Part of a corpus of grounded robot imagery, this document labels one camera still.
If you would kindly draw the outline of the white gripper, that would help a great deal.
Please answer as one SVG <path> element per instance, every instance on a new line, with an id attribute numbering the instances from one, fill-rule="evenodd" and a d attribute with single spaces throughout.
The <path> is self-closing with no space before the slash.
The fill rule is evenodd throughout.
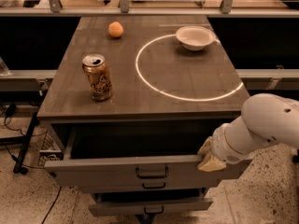
<path id="1" fill-rule="evenodd" d="M 198 150 L 197 154 L 204 157 L 204 160 L 197 165 L 200 171 L 219 171 L 226 167 L 226 163 L 237 164 L 249 156 L 248 154 L 238 153 L 229 145 L 225 135 L 227 126 L 228 124 L 224 123 L 217 128 L 212 134 L 212 138 L 208 137 Z"/>

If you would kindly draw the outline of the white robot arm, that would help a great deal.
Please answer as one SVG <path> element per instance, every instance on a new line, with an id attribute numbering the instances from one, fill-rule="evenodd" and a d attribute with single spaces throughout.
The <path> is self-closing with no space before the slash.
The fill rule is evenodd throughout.
<path id="1" fill-rule="evenodd" d="M 299 103 L 270 93 L 251 96 L 241 115 L 224 123 L 198 151 L 197 169 L 214 172 L 245 160 L 255 150 L 279 143 L 299 148 Z"/>

